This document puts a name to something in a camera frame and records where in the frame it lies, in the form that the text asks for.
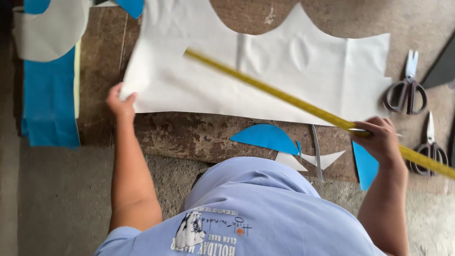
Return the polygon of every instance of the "scissors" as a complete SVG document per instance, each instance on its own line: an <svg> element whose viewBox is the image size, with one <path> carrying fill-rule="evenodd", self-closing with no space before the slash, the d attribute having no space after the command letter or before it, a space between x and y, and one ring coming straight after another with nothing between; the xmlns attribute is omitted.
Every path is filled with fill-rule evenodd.
<svg viewBox="0 0 455 256"><path fill-rule="evenodd" d="M404 100L408 98L408 115L415 115L422 113L427 105L427 96L425 89L415 80L415 72L417 70L417 61L419 60L419 52L409 50L408 61L406 62L406 77L398 82L392 84L384 94L384 106L393 112L400 112L404 107ZM398 104L392 105L393 93L399 90ZM414 97L416 91L420 92L422 96L422 107L419 110L414 109Z"/></svg>
<svg viewBox="0 0 455 256"><path fill-rule="evenodd" d="M433 122L433 115L431 111L428 115L427 123L427 141L417 147L416 151L420 154L426 155L435 161L448 165L447 154L435 141L435 124ZM410 163L411 169L421 175L433 176L435 173L428 169L424 169L416 163Z"/></svg>

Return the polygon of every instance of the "tape measure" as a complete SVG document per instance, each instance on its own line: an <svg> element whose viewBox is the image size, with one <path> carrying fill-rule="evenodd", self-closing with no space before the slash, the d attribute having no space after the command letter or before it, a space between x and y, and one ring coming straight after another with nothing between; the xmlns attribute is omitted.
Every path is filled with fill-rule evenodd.
<svg viewBox="0 0 455 256"><path fill-rule="evenodd" d="M346 130L348 132L352 132L352 131L349 131L349 129L351 128L355 128L355 124L353 122L349 122L347 120L344 120L340 117L337 117L327 111L324 111L316 106L313 106L307 102L304 102L296 97L293 97L291 95L288 95L286 94L285 92L282 92L276 88L273 88L272 86L266 84L266 83L263 83L259 80L256 80L255 78L247 75L247 74L244 74L244 73L241 73L239 71L236 71L232 68L230 68L229 66L227 65L224 65L222 63L219 63L207 56L204 56L203 54L199 53L199 52L195 52L194 50L191 50L191 49L187 49L185 51L185 56L188 56L188 57L192 57L194 59L197 59L199 61L201 61L202 63L208 65L208 66L211 66L212 68L214 69L217 69L227 75L230 75L232 77L235 77L245 83L248 83L254 87L256 87L257 89L261 90L261 91L264 91L264 92L267 92L283 101L286 101L287 103L289 104L292 104L324 121L327 121L343 130ZM362 132L356 132L356 134L359 134L359 135L366 135ZM414 162L424 168L427 168L427 169L430 169L434 172L437 172L441 175L444 175L444 176L447 176L449 178L452 178L452 179L455 179L455 169L454 168L451 168L449 166L446 166L442 163L439 163L437 161L434 161L433 159L427 157L427 156L424 156L416 151L413 151L412 149L409 149L407 147L404 147L402 145L399 146L399 150L401 152L401 155L403 156L404 159L406 160L409 160L411 162Z"/></svg>

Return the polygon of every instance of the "printed graphic on shirt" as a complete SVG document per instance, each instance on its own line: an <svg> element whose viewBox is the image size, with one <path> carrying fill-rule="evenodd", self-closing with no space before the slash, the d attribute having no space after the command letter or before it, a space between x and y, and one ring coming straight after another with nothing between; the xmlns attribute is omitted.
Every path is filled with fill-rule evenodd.
<svg viewBox="0 0 455 256"><path fill-rule="evenodd" d="M191 247L204 241L205 232L202 231L201 215L197 211L188 212L185 215L175 235L176 247Z"/></svg>
<svg viewBox="0 0 455 256"><path fill-rule="evenodd" d="M222 214L219 218L204 217L201 212ZM212 225L226 229L229 236L207 234ZM241 236L248 236L252 229L245 223L238 212L210 207L196 207L192 212L186 213L180 224L176 237L172 239L171 250L187 253L197 253L207 256L235 256L235 244Z"/></svg>

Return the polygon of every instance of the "wooden work surface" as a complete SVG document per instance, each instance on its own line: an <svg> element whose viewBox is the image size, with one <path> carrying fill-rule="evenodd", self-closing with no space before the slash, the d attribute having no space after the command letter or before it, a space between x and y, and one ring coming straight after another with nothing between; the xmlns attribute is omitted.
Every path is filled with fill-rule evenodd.
<svg viewBox="0 0 455 256"><path fill-rule="evenodd" d="M227 27L248 34L262 34L277 27L297 3L293 0L212 0ZM345 38L391 33L386 75L394 80L401 73L409 49L419 50L417 80L432 65L455 29L453 0L322 0L302 2L313 23L322 31ZM113 123L105 105L109 88L121 81L140 19L131 18L119 7L97 7L90 11L81 46L81 109L78 128L82 145L112 147ZM455 94L448 86L427 91L428 109L435 118L436 140L447 146L455 111ZM421 142L426 114L396 115L402 143L415 147ZM313 134L308 124L257 120L196 113L150 113L136 116L135 128L147 154L218 163L235 156L274 159L276 151L230 141L237 132L258 123L281 127L302 144L304 154L314 155ZM346 152L324 171L327 179L357 182L352 146L346 132L318 127L321 154ZM310 175L315 167L304 163ZM442 178L413 176L411 187L437 193L452 193L455 186Z"/></svg>

